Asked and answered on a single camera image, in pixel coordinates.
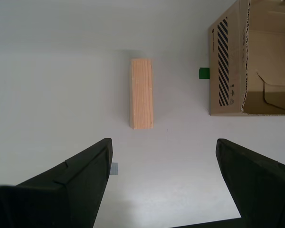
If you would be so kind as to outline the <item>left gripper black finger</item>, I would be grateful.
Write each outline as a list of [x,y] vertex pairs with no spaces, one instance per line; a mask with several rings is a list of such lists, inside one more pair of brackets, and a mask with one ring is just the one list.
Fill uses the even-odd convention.
[[285,165],[227,139],[216,158],[246,227],[285,228]]
[[112,157],[112,139],[104,138],[25,182],[0,185],[0,228],[93,227]]

